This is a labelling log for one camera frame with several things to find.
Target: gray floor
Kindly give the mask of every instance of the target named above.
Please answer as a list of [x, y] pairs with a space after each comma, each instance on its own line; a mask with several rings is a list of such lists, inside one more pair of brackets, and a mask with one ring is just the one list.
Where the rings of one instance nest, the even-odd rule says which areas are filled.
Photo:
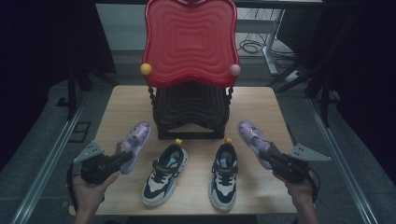
[[[120, 84], [145, 84], [143, 78], [127, 74], [139, 66], [139, 61], [117, 63], [118, 75], [110, 75]], [[264, 86], [272, 80], [263, 57], [242, 57], [242, 74], [236, 86]], [[92, 76], [93, 88], [79, 92], [83, 107], [77, 118], [77, 128], [67, 135], [67, 142], [57, 144], [65, 132], [67, 108], [59, 107], [61, 98], [67, 98], [66, 82], [55, 85], [49, 92], [49, 101], [35, 127], [22, 142], [19, 150], [0, 174], [0, 223], [72, 223], [68, 214], [70, 204], [65, 185], [69, 162], [94, 138], [112, 86]], [[335, 105], [329, 109], [330, 129], [322, 129], [315, 114], [316, 100], [304, 97], [306, 83], [288, 91], [277, 93], [282, 114], [296, 143], [329, 155], [333, 161], [311, 162], [319, 173], [321, 189], [317, 209], [321, 223], [391, 223], [396, 220], [396, 188], [388, 179], [370, 150], [337, 112]], [[88, 134], [80, 129], [90, 124]], [[40, 170], [51, 152], [58, 151], [53, 171]], [[35, 188], [37, 182], [41, 188]], [[97, 217], [96, 223], [114, 219], [126, 223], [291, 223], [295, 214], [269, 214], [246, 217]]]

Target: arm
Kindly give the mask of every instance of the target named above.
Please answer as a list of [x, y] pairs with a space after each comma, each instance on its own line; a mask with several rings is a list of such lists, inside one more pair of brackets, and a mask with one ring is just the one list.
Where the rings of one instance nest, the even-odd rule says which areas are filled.
[[297, 209], [298, 224], [318, 224], [318, 214], [312, 200], [313, 189], [311, 184], [305, 180], [303, 183], [291, 184], [276, 172], [274, 176], [285, 183], [292, 202]]
[[73, 178], [73, 191], [78, 204], [75, 224], [93, 223], [93, 217], [105, 197], [108, 186], [114, 183], [119, 175], [119, 172], [114, 173], [101, 185], [89, 185], [80, 175]]

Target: pink ball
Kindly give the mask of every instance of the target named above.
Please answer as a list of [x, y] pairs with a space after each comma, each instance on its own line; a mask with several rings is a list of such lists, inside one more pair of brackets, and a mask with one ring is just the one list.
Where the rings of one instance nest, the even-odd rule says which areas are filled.
[[233, 64], [230, 67], [230, 72], [233, 74], [233, 76], [239, 76], [241, 73], [241, 67], [238, 64]]

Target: shoe tongue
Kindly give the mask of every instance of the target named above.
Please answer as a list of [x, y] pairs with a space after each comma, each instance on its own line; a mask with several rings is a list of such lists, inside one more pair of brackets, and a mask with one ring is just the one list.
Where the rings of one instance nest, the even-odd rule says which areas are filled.
[[227, 158], [221, 158], [220, 159], [220, 166], [221, 167], [227, 167]]
[[172, 167], [172, 165], [174, 165], [174, 167], [177, 165], [177, 158], [176, 157], [172, 157], [169, 162], [166, 164], [166, 167]]

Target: shoe sole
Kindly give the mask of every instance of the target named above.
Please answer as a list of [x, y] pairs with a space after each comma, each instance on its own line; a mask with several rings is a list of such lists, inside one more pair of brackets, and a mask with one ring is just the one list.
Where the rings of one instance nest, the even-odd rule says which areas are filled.
[[[189, 163], [189, 154], [183, 148], [182, 148], [182, 150], [184, 153], [184, 159], [183, 159], [184, 161], [183, 161], [183, 163], [181, 163], [181, 166], [178, 168], [178, 175], [186, 168], [187, 164]], [[142, 200], [143, 204], [146, 206], [158, 206], [158, 205], [168, 201], [168, 199], [173, 195], [173, 193], [176, 189], [178, 175], [175, 178], [175, 181], [171, 187], [171, 190], [169, 190], [168, 194], [165, 195], [160, 201], [158, 201], [156, 203], [148, 203], [148, 202], [145, 202], [144, 200]]]

